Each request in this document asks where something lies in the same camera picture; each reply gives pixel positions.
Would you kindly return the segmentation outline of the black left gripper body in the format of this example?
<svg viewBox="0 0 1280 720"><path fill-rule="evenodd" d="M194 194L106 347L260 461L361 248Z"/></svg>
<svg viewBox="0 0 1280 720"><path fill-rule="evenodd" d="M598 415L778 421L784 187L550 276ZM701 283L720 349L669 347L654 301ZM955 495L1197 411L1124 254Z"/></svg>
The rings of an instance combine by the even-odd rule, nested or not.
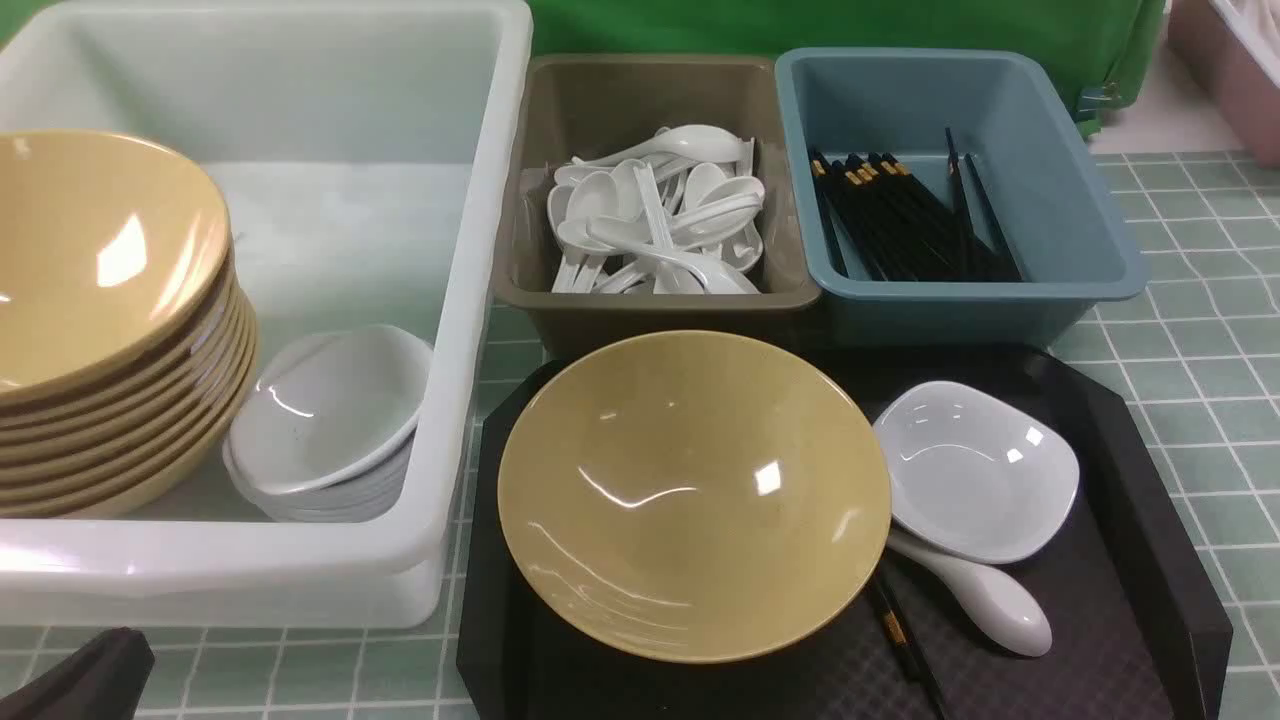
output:
<svg viewBox="0 0 1280 720"><path fill-rule="evenodd" d="M3 719L132 719L155 655L145 633L100 632L42 675L3 697Z"/></svg>

